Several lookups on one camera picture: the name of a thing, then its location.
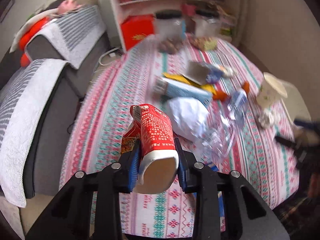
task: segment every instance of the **silver screw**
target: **silver screw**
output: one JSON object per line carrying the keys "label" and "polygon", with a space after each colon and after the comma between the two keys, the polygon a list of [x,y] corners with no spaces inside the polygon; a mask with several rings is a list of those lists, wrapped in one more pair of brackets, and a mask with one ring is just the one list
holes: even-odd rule
{"label": "silver screw", "polygon": [[197,168],[197,169],[202,169],[202,168],[204,167],[203,163],[200,163],[200,162],[196,162],[196,163],[194,164],[194,166],[195,166],[195,168]]}
{"label": "silver screw", "polygon": [[111,165],[111,168],[113,168],[114,170],[117,170],[117,169],[119,169],[121,167],[121,164],[120,163],[113,163],[112,165]]}
{"label": "silver screw", "polygon": [[239,178],[241,174],[239,171],[231,171],[231,175],[234,176],[235,178]]}
{"label": "silver screw", "polygon": [[76,172],[76,178],[82,178],[84,176],[84,172],[83,171],[77,171]]}

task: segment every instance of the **red label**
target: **red label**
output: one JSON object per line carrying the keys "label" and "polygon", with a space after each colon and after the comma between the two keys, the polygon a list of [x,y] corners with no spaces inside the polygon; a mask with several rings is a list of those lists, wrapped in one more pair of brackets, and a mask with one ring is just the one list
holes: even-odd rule
{"label": "red label", "polygon": [[142,156],[154,150],[175,150],[168,116],[149,104],[130,107],[130,114],[141,125]]}

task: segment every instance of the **clear plastic jar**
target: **clear plastic jar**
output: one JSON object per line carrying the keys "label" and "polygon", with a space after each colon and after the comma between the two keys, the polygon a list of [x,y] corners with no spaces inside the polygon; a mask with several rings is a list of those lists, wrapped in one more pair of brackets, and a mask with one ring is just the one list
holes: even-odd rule
{"label": "clear plastic jar", "polygon": [[219,13],[214,10],[197,9],[193,20],[196,28],[190,43],[202,51],[215,49],[218,44],[216,37],[221,30]]}
{"label": "clear plastic jar", "polygon": [[155,31],[160,43],[159,51],[175,54],[182,48],[185,37],[185,23],[179,10],[163,10],[156,12]]}

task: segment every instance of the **wall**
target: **wall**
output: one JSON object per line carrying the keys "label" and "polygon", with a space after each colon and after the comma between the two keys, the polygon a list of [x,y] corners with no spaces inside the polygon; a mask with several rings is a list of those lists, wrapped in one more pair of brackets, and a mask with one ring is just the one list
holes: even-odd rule
{"label": "wall", "polygon": [[[0,23],[0,61],[12,44],[14,34],[25,23],[27,18],[42,5],[50,4],[55,0],[15,0],[4,21]],[[107,25],[108,36],[113,43],[118,43],[116,24],[113,20],[109,0],[99,0],[101,15]]]}
{"label": "wall", "polygon": [[320,117],[320,27],[304,0],[250,0],[242,45],[293,83],[312,118]]}

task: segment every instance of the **striped tablecloth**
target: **striped tablecloth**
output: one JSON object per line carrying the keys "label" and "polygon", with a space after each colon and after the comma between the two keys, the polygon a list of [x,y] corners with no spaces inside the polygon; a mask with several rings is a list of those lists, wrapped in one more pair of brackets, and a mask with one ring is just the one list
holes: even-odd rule
{"label": "striped tablecloth", "polygon": [[[204,53],[187,44],[178,54],[168,55],[157,51],[154,36],[146,38],[107,68],[87,94],[66,150],[60,187],[78,170],[97,172],[117,161],[122,135],[132,121],[130,106],[150,103],[162,108],[162,98],[152,91],[155,77],[162,72],[180,73],[188,60],[236,69],[235,77],[223,79],[216,85],[218,90],[230,93],[244,81],[250,84],[245,126],[230,155],[217,164],[220,172],[240,171],[271,208],[293,194],[299,185],[293,152],[273,141],[278,132],[289,138],[293,136],[282,104],[273,106],[280,116],[278,125],[260,130],[256,124],[260,109],[254,97],[263,79],[258,68],[222,40],[215,51]],[[214,104],[217,102],[210,106],[210,114],[213,114]],[[185,149],[193,150],[193,145],[183,139],[180,141]],[[95,203],[94,197],[92,223]],[[195,200],[182,192],[177,179],[166,192],[158,195],[121,194],[120,208],[124,233],[158,238],[192,235]]]}

